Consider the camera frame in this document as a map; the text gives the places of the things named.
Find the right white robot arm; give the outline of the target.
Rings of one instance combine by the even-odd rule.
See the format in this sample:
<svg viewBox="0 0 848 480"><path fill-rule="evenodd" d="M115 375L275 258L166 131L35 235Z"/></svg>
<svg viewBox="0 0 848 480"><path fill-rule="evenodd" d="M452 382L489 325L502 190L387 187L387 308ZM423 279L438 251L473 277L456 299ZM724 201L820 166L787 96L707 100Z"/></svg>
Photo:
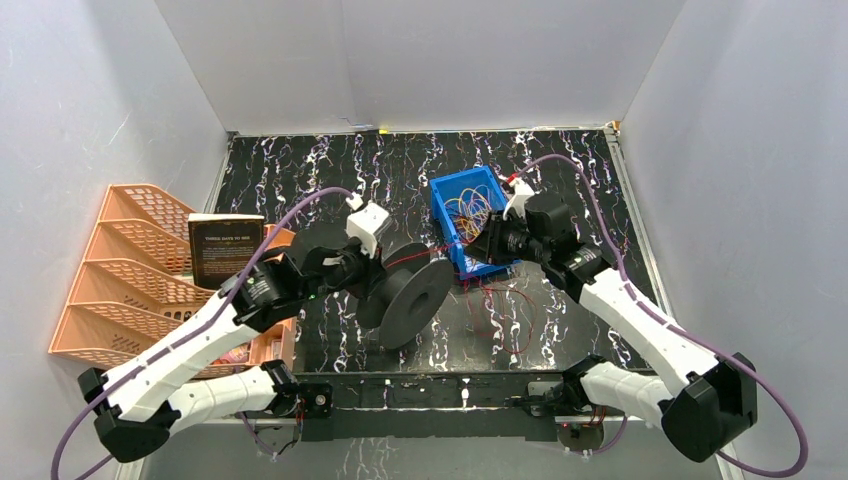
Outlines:
<svg viewBox="0 0 848 480"><path fill-rule="evenodd" d="M551 285L621 334L653 368L632 373L590 355L566 369L545 394L577 414L610 406L661 427L675 449L703 462L757 421L751 362L721 359L676 334L676 323L623 279L601 249L582 242L567 205L537 194L519 208L489 214L465 246L467 256L490 265L521 260L540 266Z"/></svg>

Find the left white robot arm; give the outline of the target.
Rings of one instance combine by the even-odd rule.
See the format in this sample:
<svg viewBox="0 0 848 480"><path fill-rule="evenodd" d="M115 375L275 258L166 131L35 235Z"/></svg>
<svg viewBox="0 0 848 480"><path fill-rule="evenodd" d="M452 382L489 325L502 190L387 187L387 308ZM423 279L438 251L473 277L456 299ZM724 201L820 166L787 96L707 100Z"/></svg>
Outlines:
<svg viewBox="0 0 848 480"><path fill-rule="evenodd" d="M378 221L348 219L313 243L308 233L286 247L262 244L189 320L135 358L78 378L97 436L110 458L150 455L173 435L242 412L304 417L332 391L300 383L282 359L237 374L197 380L203 369L326 293L370 293L385 279Z"/></svg>

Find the black cable spool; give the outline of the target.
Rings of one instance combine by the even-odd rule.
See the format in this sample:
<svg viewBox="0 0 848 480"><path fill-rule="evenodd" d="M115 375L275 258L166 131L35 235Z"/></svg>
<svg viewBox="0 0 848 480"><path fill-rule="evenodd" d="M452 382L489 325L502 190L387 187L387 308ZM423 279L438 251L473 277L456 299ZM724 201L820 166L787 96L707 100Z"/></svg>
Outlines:
<svg viewBox="0 0 848 480"><path fill-rule="evenodd" d="M387 277L358 301L356 321L376 329L380 346L396 350L424 329L443 304L454 281L448 259L433 260L424 243L408 243L383 260Z"/></svg>

